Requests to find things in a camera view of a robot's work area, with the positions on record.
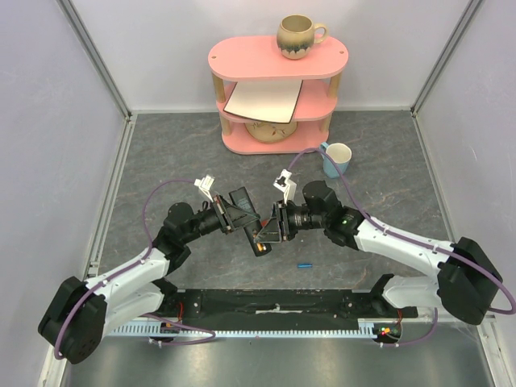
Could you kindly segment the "black remote control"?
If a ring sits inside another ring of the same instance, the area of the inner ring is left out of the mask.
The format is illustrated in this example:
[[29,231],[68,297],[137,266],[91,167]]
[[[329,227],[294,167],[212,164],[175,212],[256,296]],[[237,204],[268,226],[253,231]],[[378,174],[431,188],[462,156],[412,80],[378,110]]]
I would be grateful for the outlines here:
[[265,256],[272,251],[269,243],[257,243],[254,238],[258,232],[262,229],[260,216],[256,213],[255,208],[252,204],[252,200],[245,187],[233,190],[229,193],[229,197],[234,206],[239,207],[246,213],[251,214],[244,219],[245,224],[243,230],[248,238],[248,242],[252,248],[255,256]]

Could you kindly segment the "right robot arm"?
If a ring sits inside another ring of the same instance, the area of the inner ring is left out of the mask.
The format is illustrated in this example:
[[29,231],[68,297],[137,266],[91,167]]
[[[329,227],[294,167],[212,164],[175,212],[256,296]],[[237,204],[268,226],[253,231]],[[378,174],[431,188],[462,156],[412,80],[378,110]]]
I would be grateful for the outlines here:
[[321,229],[334,244],[390,258],[417,270],[418,277],[390,277],[369,297],[370,310],[388,317],[405,307],[443,307],[460,321],[480,324],[495,298],[501,275],[481,246],[462,237],[458,242],[428,239],[366,218],[341,204],[325,181],[302,189],[304,204],[283,198],[273,206],[257,243],[290,241],[302,230]]

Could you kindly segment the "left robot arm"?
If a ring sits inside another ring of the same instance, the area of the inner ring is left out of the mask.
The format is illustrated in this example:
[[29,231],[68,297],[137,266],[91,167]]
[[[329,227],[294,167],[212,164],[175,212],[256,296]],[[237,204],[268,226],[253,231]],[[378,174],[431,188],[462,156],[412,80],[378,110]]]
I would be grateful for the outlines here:
[[87,281],[64,280],[40,321],[39,334],[53,346],[56,359],[82,362],[107,334],[133,318],[174,313],[177,288],[165,278],[189,257],[190,242],[214,231],[249,231],[259,221],[244,187],[228,198],[215,196],[199,211],[186,202],[172,205],[156,238],[138,256]]

